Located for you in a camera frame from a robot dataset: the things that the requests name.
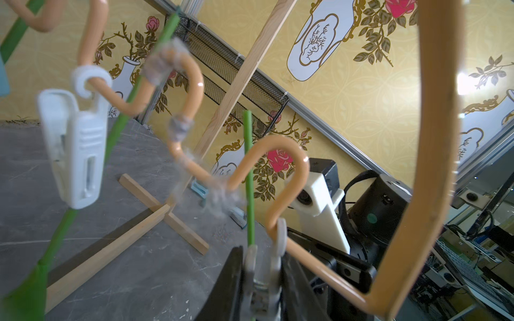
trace marble floor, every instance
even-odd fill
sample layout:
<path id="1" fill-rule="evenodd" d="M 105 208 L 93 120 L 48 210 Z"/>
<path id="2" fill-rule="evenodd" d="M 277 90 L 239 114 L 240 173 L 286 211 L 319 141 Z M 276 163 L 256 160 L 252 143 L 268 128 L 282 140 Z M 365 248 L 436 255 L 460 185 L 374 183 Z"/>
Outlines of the marble floor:
<path id="1" fill-rule="evenodd" d="M 45 251 L 67 206 L 59 198 L 37 125 L 0 125 L 0 296 L 16 288 Z M 119 183 L 127 173 L 163 202 L 179 180 L 164 144 L 131 120 L 105 165 L 102 192 L 81 210 L 57 253 L 49 284 L 137 224 L 149 210 Z M 186 190 L 174 214 L 209 245 L 204 256 L 160 222 L 78 290 L 46 320 L 191 320 L 207 299 L 246 230 L 229 217 L 213 217 Z M 271 241 L 256 224 L 258 278 L 269 269 Z M 424 318 L 409 300 L 398 320 Z"/>

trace wooden frame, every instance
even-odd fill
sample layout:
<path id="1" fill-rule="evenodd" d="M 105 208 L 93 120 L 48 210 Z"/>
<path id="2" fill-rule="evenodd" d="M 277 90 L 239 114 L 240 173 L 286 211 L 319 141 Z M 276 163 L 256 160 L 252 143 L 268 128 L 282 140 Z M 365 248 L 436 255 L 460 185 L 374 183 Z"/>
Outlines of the wooden frame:
<path id="1" fill-rule="evenodd" d="M 214 114 L 214 117 L 209 123 L 206 131 L 200 138 L 200 141 L 195 148 L 195 153 L 197 153 L 197 155 L 200 155 L 203 158 L 209 150 L 216 135 L 221 130 L 224 121 L 228 118 L 232 108 L 241 96 L 243 89 L 250 81 L 250 78 L 253 76 L 253 73 L 257 69 L 259 63 L 295 3 L 296 0 L 279 0 L 275 5 L 275 8 L 271 12 L 271 15 L 266 21 L 261 33 L 250 49 L 248 57 L 245 59 L 241 69 L 234 78 L 232 85 L 225 94 L 225 97 L 216 110 L 216 113 Z M 123 174 L 120 177 L 119 182 L 143 204 L 150 208 L 150 210 L 153 211 L 153 214 L 142 220 L 139 224 L 135 225 L 112 243 L 49 286 L 47 288 L 45 313 L 48 313 L 48 311 L 62 302 L 67 296 L 73 293 L 73 291 L 78 289 L 162 220 L 164 220 L 164 222 L 173 228 L 200 253 L 206 254 L 208 251 L 209 245 L 172 213 L 172 210 L 175 207 L 175 201 L 171 195 L 166 200 L 166 204 L 162 205 L 154 196 L 141 187 L 128 174 Z"/>

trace white clothespin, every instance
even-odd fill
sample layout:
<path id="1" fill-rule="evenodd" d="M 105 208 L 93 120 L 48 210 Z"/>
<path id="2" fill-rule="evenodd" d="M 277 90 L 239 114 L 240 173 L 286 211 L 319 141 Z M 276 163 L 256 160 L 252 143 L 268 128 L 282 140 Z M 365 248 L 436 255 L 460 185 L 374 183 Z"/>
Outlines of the white clothespin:
<path id="1" fill-rule="evenodd" d="M 269 273 L 269 301 L 268 311 L 276 313 L 279 305 L 280 293 L 282 287 L 280 286 L 281 269 L 282 269 L 282 256 L 286 253 L 287 246 L 287 223 L 282 217 L 277 220 L 277 240 L 271 250 L 270 258 L 270 273 Z"/>
<path id="2" fill-rule="evenodd" d="M 98 66 L 80 66 L 71 74 L 75 92 L 83 98 L 90 78 L 112 86 L 109 73 Z M 75 96 L 62 89 L 43 90 L 37 98 L 41 129 L 59 195 L 72 209 L 94 203 L 100 195 L 109 102 L 95 94 L 93 107 L 80 111 Z"/>

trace plastic clip hook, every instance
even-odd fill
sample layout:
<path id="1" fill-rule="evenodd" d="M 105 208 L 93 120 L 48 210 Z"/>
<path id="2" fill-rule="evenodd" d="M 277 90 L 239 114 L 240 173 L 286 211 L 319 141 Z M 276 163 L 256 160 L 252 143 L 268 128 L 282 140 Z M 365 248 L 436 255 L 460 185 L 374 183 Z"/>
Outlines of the plastic clip hook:
<path id="1" fill-rule="evenodd" d="M 71 75 L 76 93 L 90 78 L 102 78 L 112 86 L 109 73 L 98 66 L 80 66 Z M 96 94 L 93 108 L 80 111 L 75 96 L 62 89 L 43 90 L 37 98 L 46 150 L 61 199 L 73 209 L 94 203 L 100 195 L 105 156 L 109 102 Z"/>

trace pink rose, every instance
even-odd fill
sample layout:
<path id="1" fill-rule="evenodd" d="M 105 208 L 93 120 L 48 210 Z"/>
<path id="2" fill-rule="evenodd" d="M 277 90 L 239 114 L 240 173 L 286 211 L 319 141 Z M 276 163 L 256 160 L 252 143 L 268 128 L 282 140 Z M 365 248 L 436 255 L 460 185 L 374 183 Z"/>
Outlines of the pink rose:
<path id="1" fill-rule="evenodd" d="M 156 31 L 159 28 L 159 19 L 154 16 L 148 17 L 148 23 L 146 24 L 146 29 L 148 31 Z"/>
<path id="2" fill-rule="evenodd" d="M 415 4 L 416 0 L 385 0 L 385 8 L 395 18 L 414 11 Z"/>
<path id="3" fill-rule="evenodd" d="M 268 121 L 272 121 L 273 118 L 275 118 L 275 116 L 277 115 L 277 112 L 276 111 L 272 111 L 270 114 L 271 114 L 271 116 L 268 116 Z M 275 124 L 280 122 L 281 119 L 282 119 L 282 115 L 279 115 L 279 117 L 277 118 L 277 121 L 275 122 Z"/>
<path id="4" fill-rule="evenodd" d="M 266 154 L 266 158 L 273 170 L 277 173 L 289 169 L 289 164 L 292 163 L 292 157 L 284 150 L 280 149 L 270 150 Z"/>

